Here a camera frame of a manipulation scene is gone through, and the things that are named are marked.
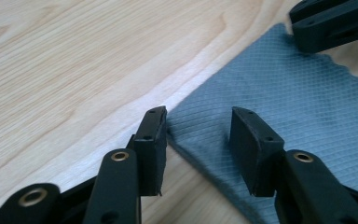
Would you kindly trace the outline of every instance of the wooden surface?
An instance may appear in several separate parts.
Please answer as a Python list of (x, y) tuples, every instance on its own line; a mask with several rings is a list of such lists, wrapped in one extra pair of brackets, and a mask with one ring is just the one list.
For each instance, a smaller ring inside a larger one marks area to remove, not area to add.
[[(0, 0), (0, 205), (33, 183), (64, 191), (96, 175), (147, 109), (173, 109), (296, 2)], [(358, 42), (327, 53), (358, 76)], [(167, 150), (144, 223), (246, 222)]]

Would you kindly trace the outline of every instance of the light wood tabletop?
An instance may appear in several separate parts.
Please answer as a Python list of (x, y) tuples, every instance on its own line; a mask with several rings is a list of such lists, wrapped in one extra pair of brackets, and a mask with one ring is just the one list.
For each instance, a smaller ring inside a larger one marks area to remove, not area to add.
[[(0, 206), (95, 176), (146, 110), (172, 110), (297, 2), (0, 0)], [(358, 76), (358, 41), (326, 53)], [(247, 222), (171, 147), (162, 193), (143, 223)]]

